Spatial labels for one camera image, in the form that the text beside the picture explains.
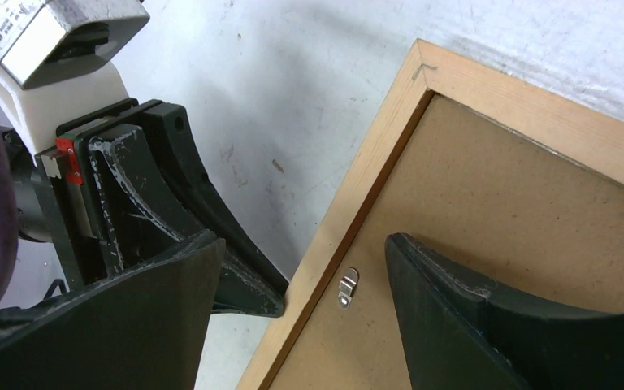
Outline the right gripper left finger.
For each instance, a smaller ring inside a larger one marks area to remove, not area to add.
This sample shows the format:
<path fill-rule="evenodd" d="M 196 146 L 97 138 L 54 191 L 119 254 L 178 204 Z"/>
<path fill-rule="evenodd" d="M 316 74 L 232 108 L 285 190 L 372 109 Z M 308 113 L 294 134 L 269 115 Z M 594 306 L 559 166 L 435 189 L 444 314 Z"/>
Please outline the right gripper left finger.
<path fill-rule="evenodd" d="M 75 292 L 0 309 L 0 389 L 191 389 L 225 242 L 204 231 Z"/>

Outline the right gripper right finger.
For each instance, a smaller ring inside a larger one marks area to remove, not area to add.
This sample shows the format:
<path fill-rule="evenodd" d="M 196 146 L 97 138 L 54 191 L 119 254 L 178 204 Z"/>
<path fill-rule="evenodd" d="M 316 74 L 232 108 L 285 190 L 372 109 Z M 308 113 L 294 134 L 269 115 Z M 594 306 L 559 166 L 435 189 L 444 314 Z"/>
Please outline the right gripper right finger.
<path fill-rule="evenodd" d="M 405 233 L 385 260 L 415 389 L 624 389 L 624 314 L 550 301 Z"/>

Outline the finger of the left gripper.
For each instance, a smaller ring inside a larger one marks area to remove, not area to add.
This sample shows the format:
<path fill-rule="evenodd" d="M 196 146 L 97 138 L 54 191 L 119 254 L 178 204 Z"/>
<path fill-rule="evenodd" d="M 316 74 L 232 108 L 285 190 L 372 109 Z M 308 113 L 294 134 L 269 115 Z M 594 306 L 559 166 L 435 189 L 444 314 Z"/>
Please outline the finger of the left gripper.
<path fill-rule="evenodd" d="M 254 244 L 211 183 L 183 106 L 149 100 L 139 120 L 163 179 L 184 209 L 226 242 L 215 313 L 278 318 L 288 281 Z"/>

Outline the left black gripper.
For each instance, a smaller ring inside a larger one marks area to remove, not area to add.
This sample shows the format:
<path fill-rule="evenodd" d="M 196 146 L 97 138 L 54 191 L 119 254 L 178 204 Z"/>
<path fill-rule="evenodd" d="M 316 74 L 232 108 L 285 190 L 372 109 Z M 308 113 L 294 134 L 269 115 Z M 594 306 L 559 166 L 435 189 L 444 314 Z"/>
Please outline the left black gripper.
<path fill-rule="evenodd" d="M 54 146 L 31 154 L 13 128 L 0 127 L 14 180 L 19 237 L 54 245 L 71 290 L 108 276 L 83 195 L 81 137 L 138 105 L 125 98 L 55 130 Z M 121 272 L 205 231 L 171 191 L 144 131 L 120 124 L 92 136 L 88 151 L 106 228 L 110 270 Z"/>

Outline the brown backing board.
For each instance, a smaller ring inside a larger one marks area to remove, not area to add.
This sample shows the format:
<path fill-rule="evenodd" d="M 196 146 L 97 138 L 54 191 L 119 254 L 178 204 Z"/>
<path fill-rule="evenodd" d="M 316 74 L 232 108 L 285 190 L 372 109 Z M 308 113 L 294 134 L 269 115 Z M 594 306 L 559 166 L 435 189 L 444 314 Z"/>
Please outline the brown backing board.
<path fill-rule="evenodd" d="M 624 187 L 434 97 L 344 256 L 274 389 L 408 389 L 384 242 L 405 232 L 528 293 L 624 312 Z"/>

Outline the wooden picture frame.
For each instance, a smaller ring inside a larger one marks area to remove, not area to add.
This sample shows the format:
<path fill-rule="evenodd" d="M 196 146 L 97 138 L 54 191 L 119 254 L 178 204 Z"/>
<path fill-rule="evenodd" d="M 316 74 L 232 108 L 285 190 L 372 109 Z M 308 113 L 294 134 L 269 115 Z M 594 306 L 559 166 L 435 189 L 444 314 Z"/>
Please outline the wooden picture frame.
<path fill-rule="evenodd" d="M 267 328 L 239 388 L 274 389 L 272 381 L 330 285 L 338 287 L 340 308 L 351 306 L 358 270 L 337 271 L 436 97 L 624 187 L 623 122 L 417 40 L 291 280 L 284 316 Z"/>

